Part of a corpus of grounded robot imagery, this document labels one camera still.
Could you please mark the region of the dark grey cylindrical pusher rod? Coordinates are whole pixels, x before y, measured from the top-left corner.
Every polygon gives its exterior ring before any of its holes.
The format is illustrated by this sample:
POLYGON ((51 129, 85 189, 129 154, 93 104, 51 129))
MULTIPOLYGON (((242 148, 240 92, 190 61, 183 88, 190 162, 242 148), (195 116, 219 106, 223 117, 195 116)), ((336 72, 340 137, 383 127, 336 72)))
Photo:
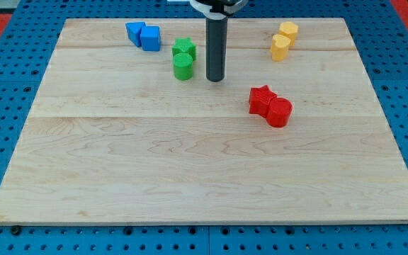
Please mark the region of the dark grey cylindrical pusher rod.
POLYGON ((225 77, 227 21, 228 18, 206 19, 206 77, 211 82, 225 77))

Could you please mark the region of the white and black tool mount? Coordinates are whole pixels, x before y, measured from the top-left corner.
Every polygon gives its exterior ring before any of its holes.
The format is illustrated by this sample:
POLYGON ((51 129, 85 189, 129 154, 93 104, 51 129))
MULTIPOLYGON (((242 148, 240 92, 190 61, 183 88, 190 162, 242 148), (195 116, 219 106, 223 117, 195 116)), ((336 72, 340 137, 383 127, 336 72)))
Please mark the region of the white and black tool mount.
POLYGON ((190 5, 206 18, 222 20, 233 16, 248 4, 248 0, 190 0, 190 5))

